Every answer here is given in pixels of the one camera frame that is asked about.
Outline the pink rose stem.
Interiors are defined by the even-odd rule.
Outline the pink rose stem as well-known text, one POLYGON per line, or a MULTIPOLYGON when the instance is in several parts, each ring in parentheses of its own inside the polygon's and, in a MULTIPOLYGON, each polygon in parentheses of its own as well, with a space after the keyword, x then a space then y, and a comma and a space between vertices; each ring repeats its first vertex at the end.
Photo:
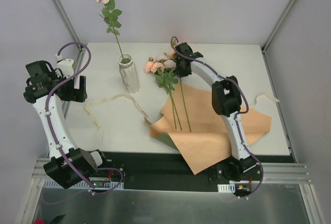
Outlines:
POLYGON ((192 132, 191 123, 190 123, 190 119, 189 119, 189 115, 188 115, 188 110, 187 110, 187 104, 186 104, 185 94, 184 94, 184 88, 183 88, 182 78, 179 78, 176 75, 176 71, 175 71, 175 69, 176 69, 176 61, 175 61, 175 59, 177 57, 176 52, 174 50, 172 50, 169 53, 168 57, 169 57, 169 62, 171 62, 171 67, 170 67, 170 69, 168 69, 168 77, 171 80, 171 83, 169 85, 169 94, 170 94, 171 99, 172 99, 173 112, 177 116, 178 124, 181 127, 181 123, 180 123, 180 120, 179 120, 179 114, 178 114, 178 111, 177 111, 177 108, 175 106, 174 99, 173 99, 173 96, 172 96, 172 92, 174 91, 174 85, 177 84, 177 83, 179 83, 179 85, 180 85, 180 92, 181 92, 181 95, 182 95, 183 107, 184 107, 184 110, 185 110, 185 115, 186 115, 186 120, 187 120, 187 125, 188 125, 188 128, 189 128, 189 131, 192 132))
POLYGON ((117 46, 120 51, 120 58, 124 58, 124 54, 119 42, 119 28, 122 24, 119 22, 118 18, 122 14, 122 11, 116 9, 115 0, 95 0, 97 3, 102 4, 101 17, 103 21, 107 24, 107 33, 111 33, 115 36, 117 46))

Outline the pink flower bouquet green leaves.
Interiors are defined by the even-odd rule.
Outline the pink flower bouquet green leaves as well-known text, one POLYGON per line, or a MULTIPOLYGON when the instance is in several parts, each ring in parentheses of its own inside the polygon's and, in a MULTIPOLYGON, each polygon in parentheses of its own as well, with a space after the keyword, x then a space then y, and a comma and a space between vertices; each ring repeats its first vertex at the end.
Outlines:
POLYGON ((164 88, 166 93, 170 96, 175 128, 179 126, 180 130, 182 130, 177 107, 173 98, 174 86, 179 82, 179 78, 176 75, 176 59, 177 55, 175 55, 174 52, 164 52, 156 58, 149 57, 148 62, 144 66, 144 71, 146 74, 153 74, 158 86, 164 88))

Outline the orange wrapping paper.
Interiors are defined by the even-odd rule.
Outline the orange wrapping paper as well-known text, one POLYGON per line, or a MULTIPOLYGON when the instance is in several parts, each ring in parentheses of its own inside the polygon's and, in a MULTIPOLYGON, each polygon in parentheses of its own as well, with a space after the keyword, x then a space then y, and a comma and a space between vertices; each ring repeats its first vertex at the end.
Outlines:
POLYGON ((228 132, 222 118, 212 107, 212 95, 208 91, 183 84, 192 132, 189 131, 178 84, 173 98, 179 114, 182 130, 175 128, 171 99, 161 109, 162 118, 152 124, 157 131, 166 131, 193 174, 231 156, 228 132))

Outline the green wrapping paper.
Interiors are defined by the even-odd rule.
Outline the green wrapping paper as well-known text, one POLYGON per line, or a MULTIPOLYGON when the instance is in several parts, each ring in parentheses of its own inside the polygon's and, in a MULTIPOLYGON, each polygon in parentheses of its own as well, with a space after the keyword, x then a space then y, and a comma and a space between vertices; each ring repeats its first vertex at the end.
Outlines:
POLYGON ((149 134, 152 138, 156 139, 157 141, 163 143, 168 147, 171 147, 179 151, 175 143, 171 139, 170 135, 166 131, 157 131, 155 128, 152 127, 152 123, 145 117, 144 117, 144 121, 145 124, 149 127, 149 134))

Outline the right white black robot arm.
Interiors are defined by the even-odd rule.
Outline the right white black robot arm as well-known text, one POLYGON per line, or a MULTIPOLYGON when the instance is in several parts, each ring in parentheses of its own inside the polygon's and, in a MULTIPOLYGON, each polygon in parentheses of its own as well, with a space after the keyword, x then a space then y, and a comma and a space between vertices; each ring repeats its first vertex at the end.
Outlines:
POLYGON ((244 180, 251 174, 258 160, 248 147, 241 115, 249 111, 248 102, 235 76, 226 77, 216 71, 200 52, 193 52, 186 43, 172 45, 178 55, 176 70, 179 77, 195 73, 212 89, 212 107, 225 123, 231 144, 228 171, 244 180))

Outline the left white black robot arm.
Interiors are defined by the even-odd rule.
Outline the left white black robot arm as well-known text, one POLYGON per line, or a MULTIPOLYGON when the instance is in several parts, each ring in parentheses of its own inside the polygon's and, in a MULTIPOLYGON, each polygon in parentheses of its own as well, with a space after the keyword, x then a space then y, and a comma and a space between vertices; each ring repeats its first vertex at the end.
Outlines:
POLYGON ((66 125, 63 102, 84 102, 87 99, 86 77, 79 77, 79 88, 74 86, 74 76, 55 70, 47 61, 27 64, 29 78, 23 94, 37 112, 44 128, 50 161, 43 168, 47 176, 63 188, 84 181, 93 187, 90 177, 106 176, 109 164, 100 150, 92 152, 79 148, 66 125))

